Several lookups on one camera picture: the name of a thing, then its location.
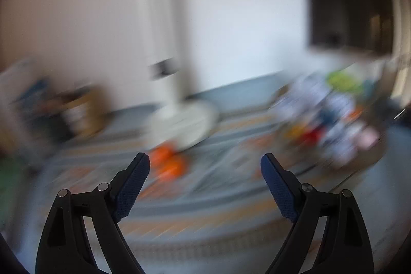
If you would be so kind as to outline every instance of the yellow object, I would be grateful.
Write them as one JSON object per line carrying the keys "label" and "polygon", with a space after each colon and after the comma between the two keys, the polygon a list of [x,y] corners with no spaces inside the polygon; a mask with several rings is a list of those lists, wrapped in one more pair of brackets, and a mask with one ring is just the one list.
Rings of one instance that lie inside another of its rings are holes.
{"label": "yellow object", "polygon": [[5,154],[12,154],[17,149],[16,138],[11,131],[3,125],[0,126],[0,150]]}
{"label": "yellow object", "polygon": [[301,125],[294,125],[285,133],[284,137],[286,139],[291,139],[295,141],[299,139],[305,133],[305,127]]}
{"label": "yellow object", "polygon": [[106,125],[98,91],[93,87],[78,99],[64,104],[63,109],[71,131],[79,137],[93,136]]}

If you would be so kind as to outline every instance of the floor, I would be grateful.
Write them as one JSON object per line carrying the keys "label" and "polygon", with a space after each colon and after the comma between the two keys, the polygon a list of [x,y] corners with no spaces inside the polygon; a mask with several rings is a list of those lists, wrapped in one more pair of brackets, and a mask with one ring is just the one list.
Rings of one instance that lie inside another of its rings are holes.
{"label": "floor", "polygon": [[[275,152],[301,182],[320,191],[353,191],[376,269],[398,250],[411,228],[411,131],[388,129],[385,156],[364,171],[339,173],[308,162],[289,163],[275,145],[273,125],[266,116],[282,85],[274,75],[201,94],[219,108],[221,120],[207,140],[186,153],[190,173],[172,185],[149,176],[130,215],[119,224],[147,274],[265,272],[291,227],[258,174],[259,158],[266,152]],[[30,273],[55,194],[61,188],[72,193],[91,190],[145,151],[141,125],[151,110],[140,106],[115,113],[103,133],[87,142],[68,143],[45,165],[30,194],[18,253]],[[241,167],[236,169],[239,160]],[[86,221],[86,227],[99,268],[109,272],[92,224]],[[310,257],[307,268],[315,252]]]}

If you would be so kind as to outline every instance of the orange object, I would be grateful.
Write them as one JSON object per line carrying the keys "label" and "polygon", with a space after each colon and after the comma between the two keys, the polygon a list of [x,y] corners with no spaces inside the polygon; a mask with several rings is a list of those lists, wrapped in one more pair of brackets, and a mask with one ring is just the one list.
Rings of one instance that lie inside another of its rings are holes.
{"label": "orange object", "polygon": [[358,119],[358,118],[361,116],[363,110],[364,110],[364,109],[363,109],[361,106],[357,106],[356,109],[354,110],[354,112],[352,112],[352,113],[346,118],[346,120],[347,120],[348,122],[355,121],[356,119]]}
{"label": "orange object", "polygon": [[294,125],[290,129],[287,130],[284,137],[286,139],[290,139],[292,141],[299,139],[305,132],[307,131],[306,127],[302,125]]}
{"label": "orange object", "polygon": [[162,181],[173,181],[182,177],[187,170],[186,160],[182,155],[174,155],[158,169],[158,177]]}
{"label": "orange object", "polygon": [[171,145],[171,143],[165,142],[154,148],[148,156],[150,157],[150,164],[152,167],[160,167],[174,154],[174,147]]}

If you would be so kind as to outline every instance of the lamp base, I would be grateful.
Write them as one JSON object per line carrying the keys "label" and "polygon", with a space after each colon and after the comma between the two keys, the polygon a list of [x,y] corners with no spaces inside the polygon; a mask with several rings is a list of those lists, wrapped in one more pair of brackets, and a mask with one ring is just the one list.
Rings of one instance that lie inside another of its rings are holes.
{"label": "lamp base", "polygon": [[147,122],[148,144],[151,148],[171,141],[182,151],[201,142],[217,122],[215,108],[202,100],[188,100],[179,104],[178,110],[165,117],[162,109],[153,112]]}

